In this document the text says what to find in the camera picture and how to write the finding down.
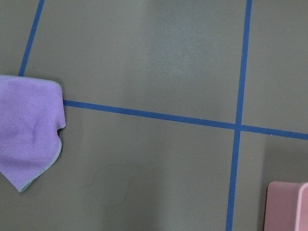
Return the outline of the purple microfiber cloth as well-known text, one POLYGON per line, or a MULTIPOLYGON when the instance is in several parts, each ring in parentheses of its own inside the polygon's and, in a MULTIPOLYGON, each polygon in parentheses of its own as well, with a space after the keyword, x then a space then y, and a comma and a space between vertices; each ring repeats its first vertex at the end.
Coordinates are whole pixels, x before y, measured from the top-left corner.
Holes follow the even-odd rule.
POLYGON ((0 77, 0 172, 23 192, 53 165, 66 126, 61 86, 51 80, 0 77))

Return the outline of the pink plastic tray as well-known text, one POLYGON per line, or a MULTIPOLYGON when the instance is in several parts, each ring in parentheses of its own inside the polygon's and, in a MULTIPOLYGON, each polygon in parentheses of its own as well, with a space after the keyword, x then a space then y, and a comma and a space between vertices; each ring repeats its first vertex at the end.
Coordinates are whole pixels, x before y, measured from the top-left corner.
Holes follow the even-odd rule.
POLYGON ((308 184, 274 181, 268 185, 264 230, 308 229, 308 184))

